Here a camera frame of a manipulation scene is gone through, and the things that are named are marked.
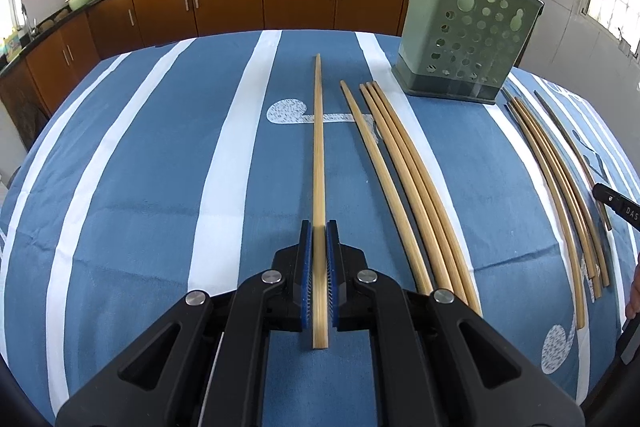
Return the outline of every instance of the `table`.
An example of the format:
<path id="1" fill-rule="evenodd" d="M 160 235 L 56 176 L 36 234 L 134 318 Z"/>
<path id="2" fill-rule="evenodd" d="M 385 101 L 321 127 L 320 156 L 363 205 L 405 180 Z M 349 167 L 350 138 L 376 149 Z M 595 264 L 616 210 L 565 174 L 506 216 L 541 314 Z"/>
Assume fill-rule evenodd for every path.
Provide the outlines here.
<path id="1" fill-rule="evenodd" d="M 399 38 L 263 31 L 189 39 L 102 61 L 38 138 L 2 206 L 0 351 L 50 420 L 191 289 L 217 294 L 270 267 L 312 211 L 314 57 L 322 57 L 326 216 L 369 266 L 414 289 L 398 232 L 338 83 L 376 79 L 430 170 L 484 317 L 578 402 L 612 359 L 638 232 L 596 219 L 612 285 L 575 330 L 564 241 L 542 174 L 497 105 L 407 97 Z M 575 132 L 594 178 L 639 200 L 640 180 L 580 97 L 513 69 L 506 89 Z M 273 333 L 264 426 L 373 426 L 367 333 Z"/>

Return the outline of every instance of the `keyhole-shaped hole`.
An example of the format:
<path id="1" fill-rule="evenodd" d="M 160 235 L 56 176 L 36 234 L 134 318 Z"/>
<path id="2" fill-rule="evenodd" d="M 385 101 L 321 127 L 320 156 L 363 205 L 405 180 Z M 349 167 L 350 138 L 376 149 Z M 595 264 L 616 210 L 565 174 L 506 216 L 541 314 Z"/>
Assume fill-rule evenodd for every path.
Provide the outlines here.
<path id="1" fill-rule="evenodd" d="M 458 0 L 458 8 L 463 12 L 470 12 L 475 5 L 475 0 Z"/>
<path id="2" fill-rule="evenodd" d="M 511 24 L 509 24 L 511 31 L 516 32 L 520 28 L 522 28 L 522 18 L 524 17 L 524 10 L 519 8 L 516 12 L 516 15 L 511 19 Z"/>

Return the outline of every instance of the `wooden chopstick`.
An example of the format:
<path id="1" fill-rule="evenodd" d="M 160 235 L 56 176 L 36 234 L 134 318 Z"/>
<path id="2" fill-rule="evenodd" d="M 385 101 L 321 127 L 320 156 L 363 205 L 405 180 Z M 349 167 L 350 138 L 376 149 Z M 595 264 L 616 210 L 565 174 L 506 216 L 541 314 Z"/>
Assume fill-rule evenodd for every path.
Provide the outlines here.
<path id="1" fill-rule="evenodd" d="M 415 186 L 415 188 L 417 190 L 417 196 L 418 196 L 418 198 L 420 200 L 420 203 L 422 204 L 422 207 L 426 211 L 426 216 L 427 216 L 427 219 L 428 219 L 431 227 L 433 227 L 435 240 L 436 240 L 438 248 L 440 249 L 440 253 L 442 254 L 444 264 L 446 265 L 447 274 L 449 275 L 449 279 L 450 279 L 450 282 L 451 282 L 453 293 L 459 299 L 462 299 L 462 301 L 465 304 L 467 304 L 465 289 L 464 289 L 464 286 L 462 285 L 462 279 L 460 279 L 460 274 L 458 273 L 458 267 L 456 266 L 456 261 L 453 258 L 453 253 L 451 252 L 451 248 L 449 246 L 449 241 L 447 240 L 447 236 L 444 233 L 444 229 L 442 227 L 442 223 L 440 222 L 440 218 L 438 217 L 436 209 L 433 206 L 433 201 L 431 201 L 431 197 L 430 197 L 429 193 L 427 192 L 427 187 L 424 186 L 424 182 L 422 181 L 422 178 L 420 177 L 420 172 L 418 172 L 418 168 L 415 165 L 415 161 L 412 158 L 411 153 L 409 152 L 409 149 L 407 148 L 406 144 L 404 143 L 404 140 L 402 140 L 402 137 L 400 136 L 400 133 L 398 132 L 398 128 L 396 127 L 396 124 L 391 119 L 391 116 L 389 115 L 388 111 L 386 110 L 386 107 L 385 107 L 384 103 L 380 99 L 380 96 L 378 95 L 378 92 L 374 89 L 373 85 L 370 82 L 367 83 L 367 90 L 369 91 L 370 97 L 373 99 L 373 102 L 375 103 L 377 111 L 382 116 L 382 120 L 383 120 L 384 124 L 388 127 L 388 129 L 389 129 L 389 131 L 391 133 L 391 138 L 393 140 L 393 143 L 399 149 L 399 152 L 400 152 L 400 154 L 402 156 L 402 160 L 404 161 L 404 164 L 406 165 L 406 167 L 407 167 L 407 169 L 409 171 L 409 174 L 411 176 L 412 182 L 414 183 L 414 186 Z M 380 133 L 383 133 L 383 125 L 378 123 L 378 128 L 380 129 Z M 429 250 L 429 247 L 428 247 L 427 242 L 425 241 L 424 237 L 422 238 L 422 240 L 425 243 L 425 247 L 427 247 L 427 249 Z M 444 284 L 441 283 L 440 281 L 437 281 L 437 282 L 438 282 L 439 286 L 445 287 Z"/>
<path id="2" fill-rule="evenodd" d="M 582 274 L 580 273 L 580 264 L 578 261 L 578 252 L 575 248 L 574 234 L 569 226 L 569 218 L 567 216 L 566 210 L 564 209 L 564 205 L 562 204 L 562 200 L 560 197 L 560 193 L 558 190 L 558 186 L 556 185 L 556 181 L 551 174 L 551 169 L 546 162 L 546 159 L 538 145 L 538 142 L 535 140 L 532 130 L 529 130 L 529 127 L 525 124 L 524 120 L 520 117 L 519 111 L 516 108 L 516 104 L 513 100 L 510 101 L 507 106 L 514 120 L 522 130 L 522 133 L 529 143 L 529 148 L 531 152 L 534 154 L 538 165 L 540 166 L 540 170 L 542 170 L 542 174 L 546 180 L 546 185 L 549 187 L 549 191 L 551 192 L 551 197 L 554 202 L 554 206 L 556 208 L 556 213 L 558 213 L 558 218 L 560 220 L 560 226 L 562 228 L 562 235 L 564 235 L 564 240 L 567 244 L 567 250 L 569 253 L 569 264 L 571 267 L 571 276 L 574 282 L 574 291 L 575 291 L 575 320 L 577 324 L 577 328 L 581 330 L 585 325 L 585 315 L 584 315 L 584 297 L 583 297 L 583 289 L 582 289 Z"/>
<path id="3" fill-rule="evenodd" d="M 427 216 L 427 211 L 425 210 L 424 204 L 420 199 L 420 194 L 418 194 L 418 189 L 415 186 L 414 179 L 409 172 L 409 167 L 404 161 L 398 144 L 391 134 L 391 131 L 386 124 L 386 121 L 382 117 L 382 113 L 380 113 L 376 102 L 373 100 L 371 93 L 364 84 L 360 84 L 360 90 L 362 92 L 362 95 L 364 96 L 365 101 L 367 102 L 367 105 L 369 106 L 371 114 L 373 115 L 373 119 L 378 126 L 380 134 L 382 135 L 382 139 L 386 144 L 386 149 L 389 151 L 391 161 L 396 167 L 398 177 L 400 178 L 400 182 L 402 184 L 402 187 L 404 188 L 404 193 L 406 194 L 407 200 L 409 201 L 409 206 L 414 212 L 415 222 L 418 225 L 420 237 L 422 238 L 424 247 L 427 250 L 427 255 L 429 256 L 429 260 L 431 263 L 431 269 L 433 270 L 433 274 L 436 279 L 436 285 L 439 288 L 446 288 L 447 290 L 453 291 L 451 279 L 449 278 L 449 273 L 447 272 L 447 266 L 444 263 L 442 252 L 440 251 L 438 241 L 436 240 L 435 233 L 433 232 L 433 227 L 431 226 L 429 217 Z"/>
<path id="4" fill-rule="evenodd" d="M 314 210 L 313 229 L 313 347 L 329 347 L 329 318 L 326 274 L 326 236 L 324 201 L 324 133 L 322 129 L 322 68 L 320 55 L 316 55 L 314 81 Z"/>
<path id="5" fill-rule="evenodd" d="M 589 170 L 589 166 L 587 165 L 587 162 L 584 161 L 584 157 L 582 156 L 582 154 L 578 150 L 577 145 L 571 139 L 571 136 L 569 135 L 569 131 L 567 131 L 565 129 L 565 127 L 562 125 L 562 123 L 561 123 L 560 119 L 558 118 L 558 116 L 554 113 L 554 110 L 551 109 L 550 105 L 546 102 L 546 100 L 544 98 L 542 98 L 542 95 L 540 95 L 540 93 L 537 92 L 537 91 L 534 91 L 533 93 L 536 95 L 536 97 L 538 97 L 538 100 L 542 104 L 542 107 L 545 108 L 545 111 L 549 115 L 549 118 L 551 118 L 551 120 L 556 125 L 556 127 L 558 127 L 558 131 L 560 131 L 560 134 L 562 134 L 562 137 L 566 140 L 566 142 L 569 144 L 569 147 L 571 147 L 571 150 L 574 152 L 574 154 L 578 158 L 578 162 L 580 163 L 580 167 L 582 168 L 582 172 L 584 172 L 584 175 L 587 178 L 587 181 L 590 183 L 591 188 L 593 188 L 593 185 L 595 185 L 596 182 L 593 179 L 593 175 L 591 174 L 591 171 Z M 604 223 L 604 226 L 607 228 L 607 230 L 612 230 L 611 221 L 609 220 L 609 216 L 607 215 L 607 209 L 604 206 L 604 203 L 602 203 L 601 201 L 596 201 L 596 207 L 598 209 L 598 213 L 600 214 L 600 219 Z"/>
<path id="6" fill-rule="evenodd" d="M 433 292 L 433 285 L 431 285 L 429 273 L 427 272 L 422 254 L 420 253 L 420 248 L 418 247 L 418 242 L 415 239 L 414 231 L 409 223 L 409 218 L 402 206 L 398 190 L 391 179 L 391 174 L 389 174 L 389 171 L 386 168 L 385 160 L 380 153 L 380 149 L 373 140 L 369 127 L 364 121 L 364 117 L 358 108 L 358 104 L 353 98 L 353 95 L 344 80 L 340 81 L 340 87 L 342 88 L 344 97 L 347 99 L 347 103 L 351 109 L 351 114 L 358 126 L 358 130 L 360 131 L 364 145 L 367 148 L 367 152 L 369 152 L 369 157 L 371 158 L 371 162 L 373 163 L 376 174 L 378 175 L 380 185 L 382 185 L 386 202 L 388 203 L 391 214 L 396 222 L 396 227 L 398 228 L 398 233 L 400 235 L 402 245 L 404 246 L 404 252 L 409 261 L 411 272 L 414 275 L 415 286 L 419 293 L 429 295 Z"/>
<path id="7" fill-rule="evenodd" d="M 582 245 L 582 251 L 584 252 L 584 261 L 587 267 L 587 274 L 589 279 L 593 281 L 593 292 L 596 298 L 602 296 L 602 288 L 600 286 L 600 276 L 596 270 L 595 254 L 592 247 L 593 238 L 587 231 L 587 219 L 586 215 L 591 217 L 586 209 L 586 204 L 582 199 L 582 194 L 575 184 L 575 180 L 569 172 L 569 169 L 564 162 L 564 158 L 560 155 L 555 144 L 551 141 L 545 129 L 542 127 L 538 119 L 533 115 L 529 108 L 519 98 L 514 99 L 516 107 L 519 107 L 520 115 L 525 121 L 528 121 L 534 128 L 534 135 L 538 134 L 543 154 L 546 156 L 547 161 L 551 167 L 551 170 L 556 176 L 556 180 L 559 182 L 560 190 L 564 194 L 569 211 L 574 219 L 575 228 L 580 238 Z"/>
<path id="8" fill-rule="evenodd" d="M 456 267 L 458 268 L 458 274 L 460 276 L 460 279 L 462 280 L 462 285 L 465 291 L 468 305 L 478 315 L 482 315 L 480 301 L 478 299 L 478 295 L 476 294 L 476 287 L 471 280 L 471 274 L 469 272 L 468 266 L 466 265 L 466 260 L 464 254 L 462 253 L 462 248 L 460 248 L 458 236 L 456 236 L 456 232 L 453 230 L 453 226 L 451 225 L 451 222 L 449 220 L 449 215 L 447 214 L 447 211 L 442 204 L 442 200 L 440 199 L 440 195 L 438 194 L 438 191 L 433 184 L 433 180 L 431 179 L 429 171 L 425 167 L 424 162 L 422 161 L 422 158 L 418 153 L 418 150 L 415 148 L 414 142 L 409 136 L 409 133 L 407 133 L 404 125 L 398 118 L 398 115 L 396 114 L 394 108 L 389 103 L 385 93 L 382 91 L 377 82 L 373 82 L 373 88 L 380 97 L 380 100 L 382 100 L 386 111 L 391 117 L 391 120 L 398 130 L 398 133 L 402 137 L 402 142 L 404 142 L 405 146 L 409 150 L 411 158 L 414 160 L 415 166 L 420 174 L 420 178 L 422 179 L 422 182 L 427 189 L 431 201 L 433 202 L 438 217 L 440 218 L 440 223 L 442 224 L 442 227 L 444 229 L 447 242 L 449 243 L 449 247 L 452 251 L 453 258 L 456 262 Z"/>

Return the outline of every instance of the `green plastic basket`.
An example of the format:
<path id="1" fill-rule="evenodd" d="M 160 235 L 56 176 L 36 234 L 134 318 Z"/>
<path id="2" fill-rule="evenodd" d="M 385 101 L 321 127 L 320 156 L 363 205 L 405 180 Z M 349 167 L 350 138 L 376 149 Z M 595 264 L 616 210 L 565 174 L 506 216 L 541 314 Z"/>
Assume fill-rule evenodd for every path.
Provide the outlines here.
<path id="1" fill-rule="evenodd" d="M 409 0 L 394 74 L 419 96 L 495 103 L 540 0 Z"/>

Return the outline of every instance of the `metal bolt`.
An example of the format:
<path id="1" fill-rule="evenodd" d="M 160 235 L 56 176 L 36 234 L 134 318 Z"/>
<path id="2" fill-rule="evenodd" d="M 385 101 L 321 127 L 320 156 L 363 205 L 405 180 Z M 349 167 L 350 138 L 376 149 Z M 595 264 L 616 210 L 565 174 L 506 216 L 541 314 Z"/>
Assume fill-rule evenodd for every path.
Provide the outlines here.
<path id="1" fill-rule="evenodd" d="M 192 292 L 187 293 L 187 296 L 184 300 L 187 302 L 189 306 L 200 306 L 204 303 L 207 296 L 204 292 L 200 290 L 194 290 Z"/>
<path id="2" fill-rule="evenodd" d="M 440 304 L 451 304 L 455 297 L 449 290 L 436 290 L 433 292 L 433 298 Z"/>
<path id="3" fill-rule="evenodd" d="M 278 270 L 267 270 L 262 274 L 262 282 L 267 284 L 275 284 L 282 280 L 282 273 Z"/>
<path id="4" fill-rule="evenodd" d="M 369 284 L 378 280 L 378 274 L 373 270 L 360 270 L 358 272 L 358 281 Z"/>

